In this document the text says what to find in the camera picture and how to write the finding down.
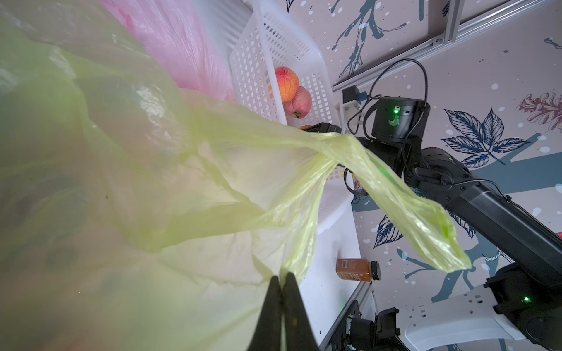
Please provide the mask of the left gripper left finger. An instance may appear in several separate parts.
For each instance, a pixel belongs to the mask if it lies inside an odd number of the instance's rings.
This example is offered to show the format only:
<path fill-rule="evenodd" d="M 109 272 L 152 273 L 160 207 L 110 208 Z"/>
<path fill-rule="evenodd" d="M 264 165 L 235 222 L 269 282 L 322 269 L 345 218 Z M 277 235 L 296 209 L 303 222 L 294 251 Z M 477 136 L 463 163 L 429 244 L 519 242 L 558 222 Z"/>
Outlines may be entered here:
<path fill-rule="evenodd" d="M 280 351 L 282 291 L 278 276 L 270 279 L 262 310 L 248 351 Z"/>

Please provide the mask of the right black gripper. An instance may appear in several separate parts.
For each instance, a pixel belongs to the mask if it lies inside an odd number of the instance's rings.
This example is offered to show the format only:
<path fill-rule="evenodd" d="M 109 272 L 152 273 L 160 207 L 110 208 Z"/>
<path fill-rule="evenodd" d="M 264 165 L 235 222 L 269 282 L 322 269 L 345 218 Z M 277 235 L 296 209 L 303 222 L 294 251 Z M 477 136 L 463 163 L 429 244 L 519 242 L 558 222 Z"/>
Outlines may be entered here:
<path fill-rule="evenodd" d="M 381 97 L 367 110 L 373 117 L 370 132 L 360 143 L 399 176 L 412 176 L 415 169 L 430 166 L 422 156 L 422 139 L 430 115 L 430 105 L 421 99 Z"/>

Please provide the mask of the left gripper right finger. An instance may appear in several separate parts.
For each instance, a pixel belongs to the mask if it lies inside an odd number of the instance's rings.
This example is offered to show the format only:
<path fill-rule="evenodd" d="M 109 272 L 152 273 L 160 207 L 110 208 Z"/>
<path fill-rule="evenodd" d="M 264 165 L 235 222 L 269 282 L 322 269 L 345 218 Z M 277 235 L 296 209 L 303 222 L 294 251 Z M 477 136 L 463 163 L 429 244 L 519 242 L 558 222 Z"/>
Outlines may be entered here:
<path fill-rule="evenodd" d="M 297 278 L 288 273 L 282 289 L 285 345 L 289 351 L 319 351 L 299 292 Z"/>

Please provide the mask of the green plastic bag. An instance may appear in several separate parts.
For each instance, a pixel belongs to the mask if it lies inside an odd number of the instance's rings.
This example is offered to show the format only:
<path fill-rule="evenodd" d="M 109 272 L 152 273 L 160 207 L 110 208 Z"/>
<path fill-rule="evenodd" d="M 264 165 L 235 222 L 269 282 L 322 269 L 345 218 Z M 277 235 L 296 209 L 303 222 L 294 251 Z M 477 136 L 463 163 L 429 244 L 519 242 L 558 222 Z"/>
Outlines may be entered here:
<path fill-rule="evenodd" d="M 3 1 L 1 349 L 245 350 L 337 165 L 435 268 L 469 266 L 355 137 L 181 90 L 98 1 Z"/>

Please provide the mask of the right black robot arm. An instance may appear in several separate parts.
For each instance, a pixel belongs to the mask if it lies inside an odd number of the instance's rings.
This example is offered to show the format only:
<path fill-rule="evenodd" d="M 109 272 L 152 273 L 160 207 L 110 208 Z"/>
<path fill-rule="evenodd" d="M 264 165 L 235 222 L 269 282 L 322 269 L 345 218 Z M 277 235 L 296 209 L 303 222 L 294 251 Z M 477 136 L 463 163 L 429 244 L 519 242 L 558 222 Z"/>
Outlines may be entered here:
<path fill-rule="evenodd" d="M 561 349 L 561 239 L 438 148 L 421 147 L 430 106 L 379 97 L 368 109 L 373 130 L 361 144 L 408 186 L 507 254 L 512 263 L 470 292 L 411 310 L 391 308 L 372 320 L 351 301 L 323 341 L 325 350 L 431 350 L 486 339 L 526 339 Z"/>

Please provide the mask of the pink peach beside orange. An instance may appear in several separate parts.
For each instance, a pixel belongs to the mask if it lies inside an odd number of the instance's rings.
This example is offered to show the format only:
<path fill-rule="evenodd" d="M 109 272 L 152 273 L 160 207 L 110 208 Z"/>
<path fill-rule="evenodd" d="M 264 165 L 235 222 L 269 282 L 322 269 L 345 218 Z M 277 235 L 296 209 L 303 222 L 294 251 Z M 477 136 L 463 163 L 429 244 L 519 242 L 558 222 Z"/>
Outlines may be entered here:
<path fill-rule="evenodd" d="M 299 87 L 294 99 L 283 103 L 285 115 L 295 118 L 306 117 L 312 110 L 312 106 L 312 96 L 303 86 Z"/>

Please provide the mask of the pink plastic bag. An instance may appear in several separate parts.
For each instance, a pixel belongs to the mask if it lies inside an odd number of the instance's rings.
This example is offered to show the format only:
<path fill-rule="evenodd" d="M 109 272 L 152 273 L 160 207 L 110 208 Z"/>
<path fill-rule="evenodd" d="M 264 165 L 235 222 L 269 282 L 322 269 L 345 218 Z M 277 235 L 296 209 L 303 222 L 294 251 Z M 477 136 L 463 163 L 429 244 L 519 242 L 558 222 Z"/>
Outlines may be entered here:
<path fill-rule="evenodd" d="M 103 1 L 181 89 L 234 101 L 231 74 L 191 1 Z"/>

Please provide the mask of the orange spice jar black lid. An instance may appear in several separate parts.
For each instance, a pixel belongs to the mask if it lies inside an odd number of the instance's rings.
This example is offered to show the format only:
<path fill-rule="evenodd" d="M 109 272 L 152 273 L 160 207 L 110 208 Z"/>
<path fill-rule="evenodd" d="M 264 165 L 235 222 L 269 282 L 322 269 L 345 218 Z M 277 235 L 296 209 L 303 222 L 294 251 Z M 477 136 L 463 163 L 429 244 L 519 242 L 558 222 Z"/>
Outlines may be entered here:
<path fill-rule="evenodd" d="M 357 282 L 372 282 L 381 279 L 378 262 L 366 259 L 338 258 L 336 273 L 339 278 Z"/>

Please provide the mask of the white perforated plastic basket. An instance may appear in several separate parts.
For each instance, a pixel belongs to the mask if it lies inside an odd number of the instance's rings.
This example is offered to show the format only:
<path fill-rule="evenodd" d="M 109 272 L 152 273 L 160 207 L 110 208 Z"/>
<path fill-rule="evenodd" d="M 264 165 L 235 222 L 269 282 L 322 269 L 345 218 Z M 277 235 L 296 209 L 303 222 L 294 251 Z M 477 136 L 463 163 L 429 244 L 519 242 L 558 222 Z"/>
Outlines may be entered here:
<path fill-rule="evenodd" d="M 275 1 L 253 1 L 229 64 L 237 102 L 262 118 L 263 131 L 323 142 L 342 134 L 320 48 Z M 284 110 L 281 80 L 275 73 L 280 67 L 292 70 L 311 95 L 311 111 L 302 119 Z"/>

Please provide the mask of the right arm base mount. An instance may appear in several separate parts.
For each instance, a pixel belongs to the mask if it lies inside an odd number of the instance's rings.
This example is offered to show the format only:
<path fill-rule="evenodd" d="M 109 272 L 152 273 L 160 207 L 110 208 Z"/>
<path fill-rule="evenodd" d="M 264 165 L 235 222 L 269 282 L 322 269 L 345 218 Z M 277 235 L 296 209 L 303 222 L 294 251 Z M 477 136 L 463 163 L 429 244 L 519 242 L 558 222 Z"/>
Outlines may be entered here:
<path fill-rule="evenodd" d="M 325 350 L 402 350 L 408 348 L 400 340 L 401 332 L 397 325 L 400 310 L 390 308 L 365 319 L 359 302 L 352 300 L 343 310 L 342 317 L 335 323 L 335 329 L 326 337 Z"/>

